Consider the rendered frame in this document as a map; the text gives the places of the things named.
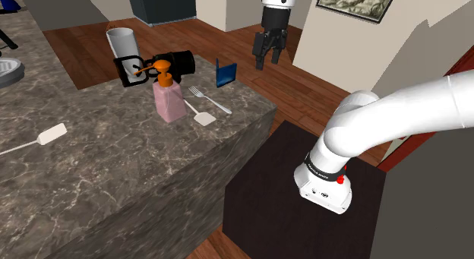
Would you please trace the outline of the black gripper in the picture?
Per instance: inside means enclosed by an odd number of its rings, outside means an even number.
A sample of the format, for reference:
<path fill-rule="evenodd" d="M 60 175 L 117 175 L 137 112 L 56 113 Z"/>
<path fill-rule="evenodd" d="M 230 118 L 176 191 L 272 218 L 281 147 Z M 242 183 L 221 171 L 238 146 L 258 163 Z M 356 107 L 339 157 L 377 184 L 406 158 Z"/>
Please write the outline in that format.
<path fill-rule="evenodd" d="M 290 9 L 270 8 L 264 6 L 261 26 L 264 33 L 256 33 L 252 54 L 255 56 L 255 68 L 263 70 L 264 58 L 273 47 L 271 62 L 278 64 L 281 52 L 286 48 L 287 27 L 289 23 Z"/>

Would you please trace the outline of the blue folded card holder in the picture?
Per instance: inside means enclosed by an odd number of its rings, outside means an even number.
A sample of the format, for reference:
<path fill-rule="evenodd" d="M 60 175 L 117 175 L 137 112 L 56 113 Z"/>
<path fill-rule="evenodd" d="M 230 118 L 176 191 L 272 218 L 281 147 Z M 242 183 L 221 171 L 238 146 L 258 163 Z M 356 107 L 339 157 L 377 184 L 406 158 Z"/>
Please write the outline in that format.
<path fill-rule="evenodd" d="M 219 59 L 216 59 L 216 87 L 223 87 L 236 79 L 237 64 L 232 63 L 223 67 L 219 66 Z"/>

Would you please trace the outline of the silver fork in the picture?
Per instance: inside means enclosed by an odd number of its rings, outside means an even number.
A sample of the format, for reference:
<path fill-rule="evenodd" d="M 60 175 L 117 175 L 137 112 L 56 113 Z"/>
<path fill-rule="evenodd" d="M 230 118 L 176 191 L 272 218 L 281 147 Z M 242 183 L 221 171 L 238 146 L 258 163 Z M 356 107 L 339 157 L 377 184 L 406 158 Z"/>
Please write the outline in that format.
<path fill-rule="evenodd" d="M 222 109 L 225 113 L 227 114 L 232 114 L 232 111 L 228 108 L 226 108 L 225 106 L 222 106 L 221 104 L 217 103 L 216 101 L 214 101 L 213 99 L 211 99 L 210 97 L 204 95 L 201 91 L 199 91 L 196 87 L 194 86 L 191 86 L 189 87 L 189 90 L 196 96 L 196 97 L 199 97 L 199 98 L 205 98 L 209 101 L 211 101 L 215 106 L 217 106 L 218 108 Z"/>

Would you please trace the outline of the small white spatula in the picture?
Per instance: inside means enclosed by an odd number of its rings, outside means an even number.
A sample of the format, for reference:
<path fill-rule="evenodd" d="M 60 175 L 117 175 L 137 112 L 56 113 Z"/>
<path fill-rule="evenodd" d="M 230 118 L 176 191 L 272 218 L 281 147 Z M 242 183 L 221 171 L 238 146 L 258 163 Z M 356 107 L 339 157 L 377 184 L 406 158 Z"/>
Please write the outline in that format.
<path fill-rule="evenodd" d="M 199 112 L 186 99 L 184 103 L 195 113 L 194 120 L 202 126 L 207 126 L 216 121 L 216 118 L 208 112 Z"/>

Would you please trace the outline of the pink soap dispenser orange pump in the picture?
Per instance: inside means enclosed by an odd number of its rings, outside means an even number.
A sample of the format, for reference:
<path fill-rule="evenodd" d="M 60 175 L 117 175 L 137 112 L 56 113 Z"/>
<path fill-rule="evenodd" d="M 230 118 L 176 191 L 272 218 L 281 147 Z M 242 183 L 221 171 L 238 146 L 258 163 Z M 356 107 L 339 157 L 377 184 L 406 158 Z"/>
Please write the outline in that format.
<path fill-rule="evenodd" d="M 169 73 L 170 67 L 171 63 L 167 60 L 157 60 L 150 67 L 134 72 L 136 76 L 152 69 L 158 72 L 156 80 L 153 82 L 156 111 L 168 123 L 187 114 L 181 87 Z"/>

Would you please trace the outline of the dark cabinet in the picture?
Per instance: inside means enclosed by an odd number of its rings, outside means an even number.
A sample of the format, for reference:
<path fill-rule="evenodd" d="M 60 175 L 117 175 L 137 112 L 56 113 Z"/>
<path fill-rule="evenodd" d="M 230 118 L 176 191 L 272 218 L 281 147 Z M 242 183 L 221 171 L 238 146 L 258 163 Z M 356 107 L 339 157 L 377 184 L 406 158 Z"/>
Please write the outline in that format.
<path fill-rule="evenodd" d="M 129 0 L 136 18 L 149 26 L 196 18 L 196 0 Z"/>

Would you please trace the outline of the white cylindrical trash bin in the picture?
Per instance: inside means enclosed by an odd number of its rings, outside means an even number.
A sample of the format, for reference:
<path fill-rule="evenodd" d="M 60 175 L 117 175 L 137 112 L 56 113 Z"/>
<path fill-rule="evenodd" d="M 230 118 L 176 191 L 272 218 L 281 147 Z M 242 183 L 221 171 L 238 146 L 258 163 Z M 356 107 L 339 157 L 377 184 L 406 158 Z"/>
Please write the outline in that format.
<path fill-rule="evenodd" d="M 135 72 L 143 67 L 134 31 L 127 27 L 116 27 L 106 32 L 112 52 L 115 56 L 114 64 L 118 69 L 119 77 L 126 82 L 142 81 L 146 75 Z"/>

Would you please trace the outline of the dark robot stand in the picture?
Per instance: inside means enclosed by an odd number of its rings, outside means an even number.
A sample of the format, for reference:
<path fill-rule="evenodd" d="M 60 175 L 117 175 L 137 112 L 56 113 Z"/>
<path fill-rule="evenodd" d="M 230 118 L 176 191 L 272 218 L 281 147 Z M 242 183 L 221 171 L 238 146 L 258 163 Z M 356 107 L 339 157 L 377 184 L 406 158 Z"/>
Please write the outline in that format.
<path fill-rule="evenodd" d="M 386 178 L 355 158 L 348 210 L 300 196 L 293 173 L 317 136 L 284 121 L 226 186 L 223 233 L 251 259 L 369 259 Z"/>

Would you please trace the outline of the marble kitchen island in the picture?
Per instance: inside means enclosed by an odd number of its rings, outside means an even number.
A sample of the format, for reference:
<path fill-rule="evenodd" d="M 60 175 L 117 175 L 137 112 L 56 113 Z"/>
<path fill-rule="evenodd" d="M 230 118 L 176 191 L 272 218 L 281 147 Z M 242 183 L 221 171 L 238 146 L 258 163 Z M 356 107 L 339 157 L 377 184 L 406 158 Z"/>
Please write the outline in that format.
<path fill-rule="evenodd" d="M 232 114 L 192 99 L 216 121 L 202 126 L 189 112 L 167 123 L 150 84 L 76 88 L 29 12 L 0 15 L 0 29 L 17 43 L 4 56 L 25 67 L 0 89 L 0 152 L 60 123 L 68 130 L 0 155 L 0 259 L 53 256 L 195 160 L 216 161 L 215 148 L 243 137 L 244 162 L 269 134 L 275 104 L 238 81 L 212 90 Z"/>

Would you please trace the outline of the large white spatula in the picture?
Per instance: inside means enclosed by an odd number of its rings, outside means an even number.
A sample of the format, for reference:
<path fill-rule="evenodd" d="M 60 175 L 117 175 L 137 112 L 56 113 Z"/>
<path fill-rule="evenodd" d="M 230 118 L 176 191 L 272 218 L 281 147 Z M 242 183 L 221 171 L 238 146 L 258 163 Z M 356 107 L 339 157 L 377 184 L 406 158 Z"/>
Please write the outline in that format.
<path fill-rule="evenodd" d="M 26 143 L 26 144 L 22 144 L 20 146 L 14 147 L 14 148 L 11 148 L 9 150 L 2 151 L 2 152 L 0 152 L 0 155 L 10 153 L 11 151 L 14 151 L 14 150 L 19 150 L 21 148 L 28 147 L 28 146 L 33 145 L 33 144 L 39 144 L 39 145 L 44 146 L 44 145 L 52 142 L 53 140 L 61 137 L 62 135 L 66 134 L 67 132 L 68 132 L 68 130 L 65 127 L 64 123 L 57 124 L 57 125 L 49 128 L 49 129 L 41 132 L 40 134 L 38 134 L 36 140 L 31 141 L 31 142 Z"/>

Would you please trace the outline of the grey round dish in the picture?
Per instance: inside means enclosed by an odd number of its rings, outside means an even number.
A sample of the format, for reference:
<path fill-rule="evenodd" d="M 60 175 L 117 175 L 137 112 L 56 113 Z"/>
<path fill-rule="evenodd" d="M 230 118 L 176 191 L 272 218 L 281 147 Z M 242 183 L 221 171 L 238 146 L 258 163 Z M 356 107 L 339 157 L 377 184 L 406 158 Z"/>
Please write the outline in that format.
<path fill-rule="evenodd" d="M 24 77 L 24 64 L 15 58 L 0 58 L 0 89 L 17 83 Z"/>

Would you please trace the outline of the framed wall picture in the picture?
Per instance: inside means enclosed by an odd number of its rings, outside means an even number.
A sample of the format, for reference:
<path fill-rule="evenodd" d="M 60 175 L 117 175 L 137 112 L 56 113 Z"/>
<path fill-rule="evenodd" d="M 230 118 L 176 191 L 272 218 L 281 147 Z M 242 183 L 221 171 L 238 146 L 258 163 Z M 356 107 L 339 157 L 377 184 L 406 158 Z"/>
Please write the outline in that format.
<path fill-rule="evenodd" d="M 317 0 L 316 5 L 337 13 L 379 24 L 393 0 Z"/>

